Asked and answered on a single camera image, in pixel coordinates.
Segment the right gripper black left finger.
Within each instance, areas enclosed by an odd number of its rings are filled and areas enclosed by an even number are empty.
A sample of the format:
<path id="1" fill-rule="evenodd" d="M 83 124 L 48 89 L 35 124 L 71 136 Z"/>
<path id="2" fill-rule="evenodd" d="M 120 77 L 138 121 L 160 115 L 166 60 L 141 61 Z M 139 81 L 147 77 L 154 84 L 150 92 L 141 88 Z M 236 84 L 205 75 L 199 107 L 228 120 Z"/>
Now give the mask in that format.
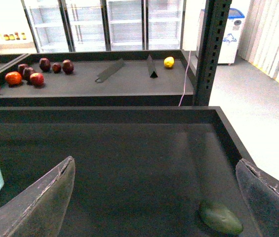
<path id="1" fill-rule="evenodd" d="M 0 237 L 56 237 L 74 181 L 75 160 L 67 157 L 0 208 Z"/>

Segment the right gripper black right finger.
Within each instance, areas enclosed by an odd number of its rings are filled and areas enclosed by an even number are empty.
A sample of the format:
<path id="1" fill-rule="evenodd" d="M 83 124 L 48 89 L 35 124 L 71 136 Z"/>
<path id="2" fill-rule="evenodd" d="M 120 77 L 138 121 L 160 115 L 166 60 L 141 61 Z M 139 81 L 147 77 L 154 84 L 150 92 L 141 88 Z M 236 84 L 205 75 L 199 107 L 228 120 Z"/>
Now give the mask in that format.
<path id="1" fill-rule="evenodd" d="M 236 177 L 242 198 L 260 237 L 279 237 L 279 180 L 241 159 Z"/>

